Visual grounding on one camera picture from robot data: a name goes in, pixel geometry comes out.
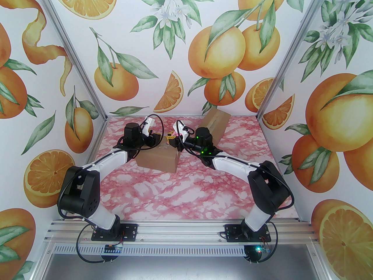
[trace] pink marble surface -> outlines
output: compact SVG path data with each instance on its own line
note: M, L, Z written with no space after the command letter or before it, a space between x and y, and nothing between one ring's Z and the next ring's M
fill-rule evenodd
M111 118L97 158L105 155L123 135L128 122L143 117ZM165 132L176 119L196 129L201 117L163 116ZM161 132L156 121L153 130ZM253 162L274 161L254 116L232 116L218 148ZM205 167L199 159L183 151L177 172L172 174L138 167L135 160L119 167L101 182L101 202L126 220L237 219L254 205L249 185L225 172ZM297 217L294 208L277 217Z

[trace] wall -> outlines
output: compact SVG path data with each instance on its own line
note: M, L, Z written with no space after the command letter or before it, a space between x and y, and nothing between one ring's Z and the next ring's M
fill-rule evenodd
M42 11L36 0L0 0L1 280L29 278L64 173L85 163L103 123Z
M250 89L274 77L310 2L50 1L106 112L116 115L200 115L216 105L253 115L264 94ZM209 26L213 41L205 61Z
M336 279L373 275L372 2L323 2L260 121Z

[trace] pink object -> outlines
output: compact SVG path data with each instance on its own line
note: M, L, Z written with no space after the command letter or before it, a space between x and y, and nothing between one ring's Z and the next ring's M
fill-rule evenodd
M201 116L177 117L196 129ZM116 145L128 122L141 123L144 117L114 117L97 153L99 158ZM176 117L163 116L164 132L172 132ZM157 121L154 132L161 132ZM268 144L254 116L232 116L218 148L253 162L274 162ZM205 167L183 151L177 172L172 174L138 167L131 160L101 182L101 202L126 220L241 219L254 204L250 186L235 176ZM292 207L277 217L296 218Z

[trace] black mounting plate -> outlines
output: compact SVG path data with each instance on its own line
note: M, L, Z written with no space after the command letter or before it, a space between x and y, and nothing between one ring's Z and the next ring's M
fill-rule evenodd
M128 224L128 223L121 223L120 224L120 232L124 232L124 236L122 237L123 242L134 242L136 240L138 224ZM91 240L93 241L100 241L100 242L118 242L120 241L120 236L114 237L110 234L109 231L97 228L93 231Z
M242 233L240 224L225 224L225 237L228 243L233 242L251 242L251 243L262 243L262 237L266 242L271 241L271 236L268 231L268 226L265 224L257 232L252 232L250 239L247 239Z

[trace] cardboard box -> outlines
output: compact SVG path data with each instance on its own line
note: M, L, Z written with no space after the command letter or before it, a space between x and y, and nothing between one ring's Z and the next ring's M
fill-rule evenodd
M225 129L228 125L228 120L230 117L230 114L216 108L212 108L203 118L198 127L208 128L210 134L212 135L212 141L214 145L217 146L225 133Z
M142 150L135 160L140 167L175 173L179 158L180 152L168 145L164 136L160 145L149 150Z

